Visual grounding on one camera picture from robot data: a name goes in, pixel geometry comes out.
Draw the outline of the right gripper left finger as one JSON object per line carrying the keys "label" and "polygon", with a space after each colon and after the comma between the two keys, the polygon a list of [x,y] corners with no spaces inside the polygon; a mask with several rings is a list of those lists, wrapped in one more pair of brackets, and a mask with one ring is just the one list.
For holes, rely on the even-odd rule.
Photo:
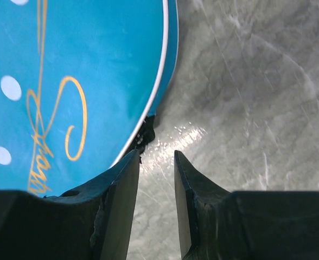
{"label": "right gripper left finger", "polygon": [[140,156],[60,196],[0,190],[0,259],[125,259]]}

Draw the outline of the blue sport racket bag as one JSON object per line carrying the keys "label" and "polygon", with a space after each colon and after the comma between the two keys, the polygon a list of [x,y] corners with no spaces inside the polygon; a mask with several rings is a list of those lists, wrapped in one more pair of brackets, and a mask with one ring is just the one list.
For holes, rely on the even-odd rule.
{"label": "blue sport racket bag", "polygon": [[176,1],[0,1],[0,190],[57,196],[116,164],[177,52]]}

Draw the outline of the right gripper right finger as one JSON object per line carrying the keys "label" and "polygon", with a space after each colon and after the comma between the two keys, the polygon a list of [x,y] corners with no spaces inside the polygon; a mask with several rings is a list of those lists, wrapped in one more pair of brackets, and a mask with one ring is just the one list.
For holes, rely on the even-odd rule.
{"label": "right gripper right finger", "polygon": [[319,191],[228,192],[174,153],[182,259],[319,259]]}

